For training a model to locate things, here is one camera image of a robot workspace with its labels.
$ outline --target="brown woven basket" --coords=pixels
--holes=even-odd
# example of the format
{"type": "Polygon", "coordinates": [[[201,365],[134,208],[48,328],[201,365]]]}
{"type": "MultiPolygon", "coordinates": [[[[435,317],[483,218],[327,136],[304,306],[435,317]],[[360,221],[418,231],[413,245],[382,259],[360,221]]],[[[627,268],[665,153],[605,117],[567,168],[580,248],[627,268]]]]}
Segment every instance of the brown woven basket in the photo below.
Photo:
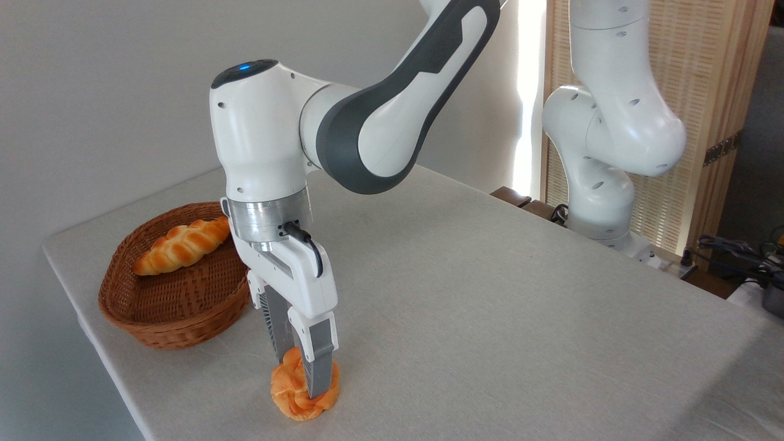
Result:
{"type": "Polygon", "coordinates": [[[218,202],[188,204],[149,220],[126,237],[114,252],[98,293],[106,319],[160,349],[193,346],[236,322],[250,293],[248,269],[231,236],[189,267],[145,276],[131,270],[133,262],[169,229],[221,215],[218,202]]]}

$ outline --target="table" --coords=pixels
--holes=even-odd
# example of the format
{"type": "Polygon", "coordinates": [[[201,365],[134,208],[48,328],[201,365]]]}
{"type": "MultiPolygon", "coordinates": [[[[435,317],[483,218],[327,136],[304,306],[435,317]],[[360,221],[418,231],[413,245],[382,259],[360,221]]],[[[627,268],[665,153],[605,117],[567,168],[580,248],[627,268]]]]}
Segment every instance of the table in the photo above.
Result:
{"type": "Polygon", "coordinates": [[[784,439],[784,328],[416,167],[381,195],[309,176],[339,304],[341,396],[274,406],[263,318],[179,351],[100,314],[122,239],[223,194],[218,169],[49,238],[57,277],[150,440],[784,439]]]}

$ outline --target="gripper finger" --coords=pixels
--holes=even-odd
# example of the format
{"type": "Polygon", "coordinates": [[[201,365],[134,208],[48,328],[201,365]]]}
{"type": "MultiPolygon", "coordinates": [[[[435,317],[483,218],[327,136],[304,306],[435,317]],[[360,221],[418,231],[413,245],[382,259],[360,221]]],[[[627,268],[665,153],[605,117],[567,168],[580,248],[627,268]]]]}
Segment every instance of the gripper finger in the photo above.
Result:
{"type": "Polygon", "coordinates": [[[260,300],[272,348],[278,357],[278,363],[283,363],[283,355],[294,347],[294,334],[289,324],[289,303],[269,285],[264,287],[260,300]]]}
{"type": "Polygon", "coordinates": [[[307,391],[312,399],[327,392],[332,383],[332,352],[336,349],[332,339],[333,323],[332,317],[309,326],[297,326],[301,323],[293,323],[299,333],[299,350],[305,368],[307,391]]]}

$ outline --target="braided bread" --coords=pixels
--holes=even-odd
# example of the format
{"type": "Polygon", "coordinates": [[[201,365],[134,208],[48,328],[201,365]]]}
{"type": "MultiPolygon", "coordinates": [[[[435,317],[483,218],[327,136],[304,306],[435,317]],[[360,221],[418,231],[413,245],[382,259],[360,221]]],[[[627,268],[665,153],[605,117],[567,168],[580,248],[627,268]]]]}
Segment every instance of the braided bread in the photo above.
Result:
{"type": "Polygon", "coordinates": [[[329,390],[310,399],[307,394],[305,367],[299,348],[289,349],[283,355],[283,363],[272,370],[272,400],[281,412],[294,421],[307,421],[335,405],[340,394],[340,371],[332,361],[332,383],[329,390]]]}
{"type": "Polygon", "coordinates": [[[196,220],[172,228],[133,264],[137,275],[157,275],[190,266],[215,251],[229,235],[229,219],[196,220]]]}

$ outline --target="black cable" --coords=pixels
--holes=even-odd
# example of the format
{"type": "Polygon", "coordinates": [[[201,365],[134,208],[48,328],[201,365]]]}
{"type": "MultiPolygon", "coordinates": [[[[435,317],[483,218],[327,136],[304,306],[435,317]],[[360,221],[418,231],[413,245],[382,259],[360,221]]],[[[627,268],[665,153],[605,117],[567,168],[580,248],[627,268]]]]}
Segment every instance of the black cable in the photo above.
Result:
{"type": "Polygon", "coordinates": [[[310,233],[300,228],[298,223],[299,221],[297,220],[295,222],[286,222],[283,224],[283,231],[299,239],[301,242],[305,242],[306,244],[310,245],[310,248],[314,253],[316,253],[316,264],[318,266],[318,273],[316,274],[316,278],[319,278],[322,274],[324,274],[324,262],[321,261],[321,253],[318,251],[316,243],[313,242],[313,239],[310,237],[310,233]]]}
{"type": "Polygon", "coordinates": [[[558,204],[553,209],[553,212],[550,215],[550,222],[558,222],[561,221],[566,224],[566,219],[568,217],[569,206],[566,204],[558,204]]]}
{"type": "Polygon", "coordinates": [[[760,244],[760,255],[761,256],[770,256],[771,254],[778,254],[783,255],[784,250],[778,243],[761,243],[760,244]]]}
{"type": "Polygon", "coordinates": [[[770,242],[764,243],[760,245],[760,253],[762,253],[761,249],[763,245],[772,246],[775,251],[774,253],[777,254],[784,254],[784,247],[779,245],[779,240],[784,236],[784,225],[779,225],[776,228],[773,228],[768,235],[770,242]]]}
{"type": "Polygon", "coordinates": [[[730,253],[732,256],[755,266],[774,266],[784,269],[782,265],[772,260],[770,257],[755,251],[748,243],[740,240],[727,240],[712,235],[701,235],[697,240],[697,246],[701,249],[719,250],[730,253]]]}
{"type": "Polygon", "coordinates": [[[722,269],[724,269],[726,271],[735,272],[737,274],[744,275],[748,279],[756,279],[756,280],[761,281],[761,282],[774,283],[776,285],[784,284],[784,269],[780,268],[776,272],[771,272],[770,270],[767,270],[767,269],[761,269],[761,270],[756,270],[756,271],[747,271],[747,270],[744,270],[744,269],[741,269],[741,268],[733,267],[733,266],[731,266],[729,264],[725,264],[724,262],[717,261],[716,259],[712,259],[712,258],[710,258],[710,257],[708,257],[708,256],[706,256],[704,254],[698,253],[696,250],[690,250],[690,251],[695,256],[697,256],[697,257],[699,257],[699,258],[701,258],[701,259],[703,259],[705,261],[708,261],[711,264],[715,264],[716,266],[718,266],[718,267],[720,267],[720,268],[722,268],[722,269]]]}
{"type": "MultiPolygon", "coordinates": [[[[756,268],[746,268],[746,269],[741,268],[741,269],[743,271],[748,271],[748,272],[755,272],[757,270],[756,268]]],[[[738,274],[738,273],[732,272],[730,274],[722,275],[721,279],[730,282],[730,281],[732,281],[734,279],[746,279],[746,277],[743,274],[738,274]]]]}

